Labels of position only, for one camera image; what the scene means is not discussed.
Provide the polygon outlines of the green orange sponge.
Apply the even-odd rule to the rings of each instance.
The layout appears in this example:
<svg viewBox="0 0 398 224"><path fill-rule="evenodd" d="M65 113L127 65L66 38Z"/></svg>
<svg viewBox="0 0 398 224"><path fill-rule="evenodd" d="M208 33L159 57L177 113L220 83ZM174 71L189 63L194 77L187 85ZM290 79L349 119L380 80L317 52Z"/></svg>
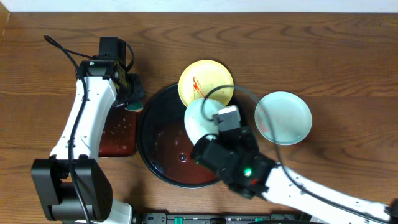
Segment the green orange sponge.
<svg viewBox="0 0 398 224"><path fill-rule="evenodd" d="M127 106L124 107L124 109L138 113L143 110L143 104L141 101L137 101L137 102L128 104Z"/></svg>

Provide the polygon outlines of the light blue plate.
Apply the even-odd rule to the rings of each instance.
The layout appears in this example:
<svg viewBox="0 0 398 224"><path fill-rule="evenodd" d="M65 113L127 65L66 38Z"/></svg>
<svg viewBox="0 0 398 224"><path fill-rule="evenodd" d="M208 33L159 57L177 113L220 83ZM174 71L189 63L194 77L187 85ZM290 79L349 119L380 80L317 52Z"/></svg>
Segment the light blue plate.
<svg viewBox="0 0 398 224"><path fill-rule="evenodd" d="M276 91L264 96L256 106L254 120L259 132L279 145L304 140L312 128L312 114L297 95Z"/></svg>
<svg viewBox="0 0 398 224"><path fill-rule="evenodd" d="M207 99L204 105L205 116L203 116L201 112L203 102L204 99L201 98L190 103L184 115L185 130L193 145L206 134L218 134L218 127L206 118L211 118L218 114L219 110L225 108L225 105L219 101Z"/></svg>

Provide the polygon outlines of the yellow plate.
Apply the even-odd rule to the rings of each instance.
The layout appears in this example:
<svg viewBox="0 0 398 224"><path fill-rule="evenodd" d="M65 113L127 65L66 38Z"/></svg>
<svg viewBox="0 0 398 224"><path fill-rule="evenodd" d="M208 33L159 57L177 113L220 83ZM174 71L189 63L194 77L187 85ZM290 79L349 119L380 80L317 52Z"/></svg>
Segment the yellow plate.
<svg viewBox="0 0 398 224"><path fill-rule="evenodd" d="M222 85L234 85L229 70L214 60L199 60L190 64L181 74L178 94L187 107L193 101L204 98L211 90Z"/></svg>

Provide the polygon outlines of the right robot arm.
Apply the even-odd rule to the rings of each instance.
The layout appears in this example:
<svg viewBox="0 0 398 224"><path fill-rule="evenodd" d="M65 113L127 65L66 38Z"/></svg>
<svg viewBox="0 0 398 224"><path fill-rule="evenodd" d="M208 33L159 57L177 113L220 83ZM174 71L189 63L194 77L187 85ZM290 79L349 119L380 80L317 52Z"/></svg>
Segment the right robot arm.
<svg viewBox="0 0 398 224"><path fill-rule="evenodd" d="M397 202L361 200L301 176L263 155L249 127L204 135L191 157L246 199L259 197L327 223L397 223Z"/></svg>

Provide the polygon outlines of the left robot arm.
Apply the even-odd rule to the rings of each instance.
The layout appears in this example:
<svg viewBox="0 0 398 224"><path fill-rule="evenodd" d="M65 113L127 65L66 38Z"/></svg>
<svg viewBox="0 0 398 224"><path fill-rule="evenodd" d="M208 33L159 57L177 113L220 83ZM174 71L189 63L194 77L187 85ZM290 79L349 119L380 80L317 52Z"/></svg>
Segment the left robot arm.
<svg viewBox="0 0 398 224"><path fill-rule="evenodd" d="M111 108L138 112L144 89L130 72L132 48L118 37L101 37L98 55L73 62L76 95L65 129L46 159L30 170L46 219L63 223L138 223L132 205L113 198L98 164Z"/></svg>

